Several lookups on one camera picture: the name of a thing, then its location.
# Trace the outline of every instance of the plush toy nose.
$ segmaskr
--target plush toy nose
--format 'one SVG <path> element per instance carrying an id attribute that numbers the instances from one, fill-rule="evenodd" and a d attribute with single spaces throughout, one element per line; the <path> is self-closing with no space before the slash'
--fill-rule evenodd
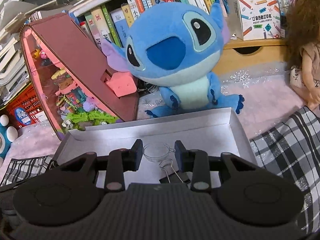
<path id="1" fill-rule="evenodd" d="M 167 38 L 147 49 L 149 60 L 164 70 L 179 67 L 185 55 L 186 46 L 177 37 Z"/>

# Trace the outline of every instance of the glass cup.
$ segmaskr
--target glass cup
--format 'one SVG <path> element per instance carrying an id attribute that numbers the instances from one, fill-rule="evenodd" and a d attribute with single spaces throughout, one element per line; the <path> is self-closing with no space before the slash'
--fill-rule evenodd
<path id="1" fill-rule="evenodd" d="M 165 160 L 171 152 L 174 152 L 174 149 L 161 142 L 149 143 L 143 148 L 143 155 L 148 161 L 154 163 Z"/>

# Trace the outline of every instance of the plush toy eye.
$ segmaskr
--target plush toy eye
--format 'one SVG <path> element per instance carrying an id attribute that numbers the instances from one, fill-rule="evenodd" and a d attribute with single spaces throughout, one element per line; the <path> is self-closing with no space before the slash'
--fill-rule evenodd
<path id="1" fill-rule="evenodd" d="M 132 65 L 134 65 L 135 67 L 140 67 L 140 64 L 137 61 L 136 56 L 134 55 L 133 49 L 130 44 L 127 47 L 127 58 Z"/>
<path id="2" fill-rule="evenodd" d="M 199 45 L 205 44 L 211 37 L 210 28 L 200 19 L 191 20 L 191 26 L 196 33 Z"/>

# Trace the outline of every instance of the drawer handle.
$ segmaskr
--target drawer handle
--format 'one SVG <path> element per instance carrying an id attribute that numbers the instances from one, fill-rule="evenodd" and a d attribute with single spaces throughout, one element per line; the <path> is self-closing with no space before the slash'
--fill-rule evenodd
<path id="1" fill-rule="evenodd" d="M 255 46 L 255 47 L 234 48 L 234 50 L 241 55 L 251 55 L 257 52 L 260 48 L 261 46 Z"/>

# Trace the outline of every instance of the blue sticker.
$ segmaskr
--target blue sticker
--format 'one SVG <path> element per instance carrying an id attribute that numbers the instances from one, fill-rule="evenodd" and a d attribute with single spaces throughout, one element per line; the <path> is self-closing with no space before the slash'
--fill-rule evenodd
<path id="1" fill-rule="evenodd" d="M 262 9 L 259 10 L 259 13 L 263 13 L 263 12 L 265 12 L 266 10 L 267 10 L 266 8 L 262 8 Z"/>
<path id="2" fill-rule="evenodd" d="M 264 27 L 264 28 L 265 28 L 265 29 L 267 30 L 267 32 L 268 32 L 268 31 L 270 31 L 270 29 L 271 29 L 271 25 L 270 25 L 270 24 L 267 24 L 266 27 Z"/>
<path id="3" fill-rule="evenodd" d="M 17 107 L 14 110 L 14 116 L 20 123 L 24 125 L 29 125 L 32 122 L 32 120 L 30 119 L 30 116 L 22 107 Z"/>

